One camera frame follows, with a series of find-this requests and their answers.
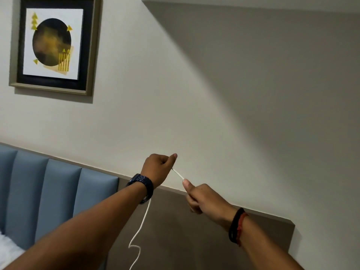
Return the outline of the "person's right hand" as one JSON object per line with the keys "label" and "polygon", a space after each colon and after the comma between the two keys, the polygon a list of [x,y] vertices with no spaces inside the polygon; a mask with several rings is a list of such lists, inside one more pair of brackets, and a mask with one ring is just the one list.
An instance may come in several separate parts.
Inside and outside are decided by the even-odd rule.
{"label": "person's right hand", "polygon": [[187,193],[186,197],[191,211],[197,214],[205,214],[228,232],[237,209],[209,185],[201,184],[195,187],[195,192],[193,194]]}

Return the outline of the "person's left hand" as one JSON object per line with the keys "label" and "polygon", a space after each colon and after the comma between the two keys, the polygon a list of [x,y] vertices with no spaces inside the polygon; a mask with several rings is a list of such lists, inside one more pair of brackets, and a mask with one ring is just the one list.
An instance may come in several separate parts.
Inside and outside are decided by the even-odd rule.
{"label": "person's left hand", "polygon": [[167,169],[165,166],[168,157],[166,155],[151,154],[142,166],[140,174],[152,181],[154,189],[165,181],[171,171],[171,169]]}

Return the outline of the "person's left forearm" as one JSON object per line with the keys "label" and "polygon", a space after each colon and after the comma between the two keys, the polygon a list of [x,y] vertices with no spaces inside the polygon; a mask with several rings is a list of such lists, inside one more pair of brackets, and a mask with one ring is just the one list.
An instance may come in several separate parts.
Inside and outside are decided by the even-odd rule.
{"label": "person's left forearm", "polygon": [[97,270],[146,196],[137,182],[42,237],[4,270]]}

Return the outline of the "person's right forearm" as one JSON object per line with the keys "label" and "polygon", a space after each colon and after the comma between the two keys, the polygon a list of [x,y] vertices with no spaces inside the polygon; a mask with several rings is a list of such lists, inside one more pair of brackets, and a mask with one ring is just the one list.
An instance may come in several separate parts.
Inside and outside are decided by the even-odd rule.
{"label": "person's right forearm", "polygon": [[256,270],[304,270],[249,216],[243,218],[238,243],[245,250]]}

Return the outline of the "dark blue wristwatch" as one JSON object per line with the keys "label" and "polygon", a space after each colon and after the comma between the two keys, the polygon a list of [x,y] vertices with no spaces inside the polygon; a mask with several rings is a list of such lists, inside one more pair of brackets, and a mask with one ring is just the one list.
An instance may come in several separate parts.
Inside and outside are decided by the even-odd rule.
{"label": "dark blue wristwatch", "polygon": [[126,184],[125,187],[128,187],[134,183],[141,183],[145,186],[146,188],[146,196],[145,198],[140,202],[140,204],[144,204],[146,203],[147,201],[149,201],[152,196],[153,196],[153,192],[154,192],[154,185],[152,183],[152,181],[146,177],[146,176],[143,176],[141,174],[136,174],[134,177],[132,177],[132,179]]}

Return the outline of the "black and red wrist threads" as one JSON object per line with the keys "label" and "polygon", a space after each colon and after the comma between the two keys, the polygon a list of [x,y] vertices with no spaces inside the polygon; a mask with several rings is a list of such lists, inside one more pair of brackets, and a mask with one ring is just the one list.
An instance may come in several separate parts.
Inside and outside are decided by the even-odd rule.
{"label": "black and red wrist threads", "polygon": [[244,208],[238,209],[228,230],[229,240],[239,247],[241,246],[240,237],[243,231],[243,221],[247,216],[248,214],[245,212]]}

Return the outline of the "blue padded headboard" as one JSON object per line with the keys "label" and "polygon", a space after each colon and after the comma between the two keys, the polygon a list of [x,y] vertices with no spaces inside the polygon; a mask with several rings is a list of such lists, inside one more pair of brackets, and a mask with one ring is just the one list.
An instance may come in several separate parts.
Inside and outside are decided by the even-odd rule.
{"label": "blue padded headboard", "polygon": [[0,145],[0,231],[27,251],[118,185],[113,175]]}

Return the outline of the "white pillow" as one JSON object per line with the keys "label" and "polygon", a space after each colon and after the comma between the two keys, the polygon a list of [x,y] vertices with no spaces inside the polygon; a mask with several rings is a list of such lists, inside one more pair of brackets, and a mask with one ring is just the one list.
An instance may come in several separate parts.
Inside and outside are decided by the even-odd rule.
{"label": "white pillow", "polygon": [[0,231],[0,270],[4,270],[23,253],[25,253],[24,249]]}

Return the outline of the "framed abstract wall picture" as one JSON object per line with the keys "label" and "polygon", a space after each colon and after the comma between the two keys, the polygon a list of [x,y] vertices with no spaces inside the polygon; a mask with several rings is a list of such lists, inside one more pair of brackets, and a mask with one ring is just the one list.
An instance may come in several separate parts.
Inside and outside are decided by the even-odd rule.
{"label": "framed abstract wall picture", "polygon": [[103,0],[13,0],[9,86],[92,96]]}

